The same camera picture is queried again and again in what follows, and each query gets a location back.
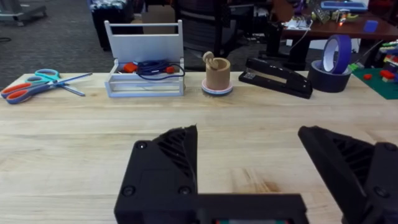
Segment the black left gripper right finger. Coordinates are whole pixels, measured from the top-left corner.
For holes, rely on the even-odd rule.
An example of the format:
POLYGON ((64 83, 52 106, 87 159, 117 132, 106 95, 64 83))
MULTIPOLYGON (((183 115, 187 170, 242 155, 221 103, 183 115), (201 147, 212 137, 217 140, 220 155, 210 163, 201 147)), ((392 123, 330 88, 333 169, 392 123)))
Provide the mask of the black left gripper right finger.
POLYGON ((298 136, 335 199, 342 223, 397 224, 397 146, 318 126, 298 136))

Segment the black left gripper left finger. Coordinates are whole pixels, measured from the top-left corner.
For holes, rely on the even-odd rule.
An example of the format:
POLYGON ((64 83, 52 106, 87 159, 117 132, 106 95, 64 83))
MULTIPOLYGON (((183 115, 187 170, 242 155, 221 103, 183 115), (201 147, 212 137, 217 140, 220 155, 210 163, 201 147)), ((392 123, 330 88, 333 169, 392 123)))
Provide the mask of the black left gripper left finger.
POLYGON ((118 223, 195 223, 198 131, 173 128, 134 143, 114 206, 118 223))

